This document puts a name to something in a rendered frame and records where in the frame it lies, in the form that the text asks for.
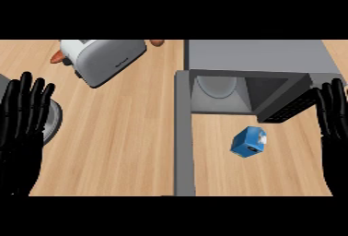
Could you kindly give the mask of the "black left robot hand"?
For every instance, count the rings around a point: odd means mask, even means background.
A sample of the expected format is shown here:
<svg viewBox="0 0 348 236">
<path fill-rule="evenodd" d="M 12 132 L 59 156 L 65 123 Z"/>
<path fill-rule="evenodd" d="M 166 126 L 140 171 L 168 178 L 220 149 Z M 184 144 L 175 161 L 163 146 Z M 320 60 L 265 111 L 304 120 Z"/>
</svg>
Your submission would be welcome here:
<svg viewBox="0 0 348 236">
<path fill-rule="evenodd" d="M 0 197 L 28 196 L 38 180 L 54 88 L 28 71 L 7 84 L 0 101 Z"/>
</svg>

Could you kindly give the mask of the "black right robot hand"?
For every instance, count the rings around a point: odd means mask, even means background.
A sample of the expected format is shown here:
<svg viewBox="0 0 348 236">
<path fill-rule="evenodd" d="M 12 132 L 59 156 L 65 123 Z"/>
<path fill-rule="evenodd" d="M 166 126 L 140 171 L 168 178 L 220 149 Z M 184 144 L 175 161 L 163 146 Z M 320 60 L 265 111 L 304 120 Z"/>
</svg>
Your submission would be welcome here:
<svg viewBox="0 0 348 236">
<path fill-rule="evenodd" d="M 339 78 L 314 88 L 321 129 L 321 168 L 335 197 L 348 197 L 348 100 Z"/>
</svg>

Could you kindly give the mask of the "blue milk carton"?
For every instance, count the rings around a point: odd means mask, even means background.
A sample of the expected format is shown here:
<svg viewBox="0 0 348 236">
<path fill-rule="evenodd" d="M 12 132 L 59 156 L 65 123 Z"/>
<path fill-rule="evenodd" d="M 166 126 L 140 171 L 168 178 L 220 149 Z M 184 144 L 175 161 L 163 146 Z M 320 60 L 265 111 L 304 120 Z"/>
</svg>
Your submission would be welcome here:
<svg viewBox="0 0 348 236">
<path fill-rule="evenodd" d="M 261 153 L 267 144 L 267 132 L 261 127 L 248 126 L 234 136 L 231 152 L 242 158 Z"/>
</svg>

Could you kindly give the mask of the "grey microwave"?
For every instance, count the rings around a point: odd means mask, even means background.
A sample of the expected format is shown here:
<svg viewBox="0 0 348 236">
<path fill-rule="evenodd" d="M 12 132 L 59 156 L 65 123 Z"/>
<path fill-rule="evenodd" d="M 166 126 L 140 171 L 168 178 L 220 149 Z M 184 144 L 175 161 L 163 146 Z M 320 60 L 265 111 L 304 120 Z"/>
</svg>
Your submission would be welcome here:
<svg viewBox="0 0 348 236">
<path fill-rule="evenodd" d="M 187 40 L 184 71 L 199 114 L 280 124 L 315 104 L 312 89 L 343 78 L 320 40 Z"/>
</svg>

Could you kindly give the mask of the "grey microwave door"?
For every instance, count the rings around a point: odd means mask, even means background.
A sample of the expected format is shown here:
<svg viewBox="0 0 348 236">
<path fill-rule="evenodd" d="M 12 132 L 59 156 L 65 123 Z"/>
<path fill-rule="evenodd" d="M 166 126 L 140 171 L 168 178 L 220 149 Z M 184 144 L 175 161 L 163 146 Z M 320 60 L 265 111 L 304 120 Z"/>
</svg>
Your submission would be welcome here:
<svg viewBox="0 0 348 236">
<path fill-rule="evenodd" d="M 174 195 L 194 196 L 189 72 L 174 76 Z"/>
</svg>

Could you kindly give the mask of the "grey round plate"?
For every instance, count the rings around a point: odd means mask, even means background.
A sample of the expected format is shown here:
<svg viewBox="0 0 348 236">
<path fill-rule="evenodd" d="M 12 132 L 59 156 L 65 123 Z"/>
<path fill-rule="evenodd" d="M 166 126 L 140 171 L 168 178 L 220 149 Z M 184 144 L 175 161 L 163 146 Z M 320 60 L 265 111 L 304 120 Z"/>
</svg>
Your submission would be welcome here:
<svg viewBox="0 0 348 236">
<path fill-rule="evenodd" d="M 0 74 L 0 100 L 3 99 L 9 79 Z M 60 129 L 62 122 L 62 108 L 60 105 L 51 100 L 48 107 L 48 115 L 43 130 L 43 143 L 47 144 Z"/>
</svg>

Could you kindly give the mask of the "orange carrot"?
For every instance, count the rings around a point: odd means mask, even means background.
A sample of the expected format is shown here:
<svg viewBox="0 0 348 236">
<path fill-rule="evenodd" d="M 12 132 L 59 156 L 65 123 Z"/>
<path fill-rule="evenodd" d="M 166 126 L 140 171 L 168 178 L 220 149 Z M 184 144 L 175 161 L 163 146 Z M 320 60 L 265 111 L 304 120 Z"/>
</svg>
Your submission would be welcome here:
<svg viewBox="0 0 348 236">
<path fill-rule="evenodd" d="M 62 52 L 56 52 L 50 58 L 50 63 L 51 64 L 60 63 L 63 58 L 65 58 L 65 55 L 62 54 Z"/>
</svg>

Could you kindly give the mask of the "white toaster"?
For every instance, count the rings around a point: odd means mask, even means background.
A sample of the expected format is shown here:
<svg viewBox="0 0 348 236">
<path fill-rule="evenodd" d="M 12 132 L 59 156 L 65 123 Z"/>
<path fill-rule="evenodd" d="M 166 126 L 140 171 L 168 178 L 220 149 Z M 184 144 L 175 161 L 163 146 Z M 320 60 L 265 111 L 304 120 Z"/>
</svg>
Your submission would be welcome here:
<svg viewBox="0 0 348 236">
<path fill-rule="evenodd" d="M 143 40 L 60 40 L 62 63 L 99 88 L 147 50 Z"/>
</svg>

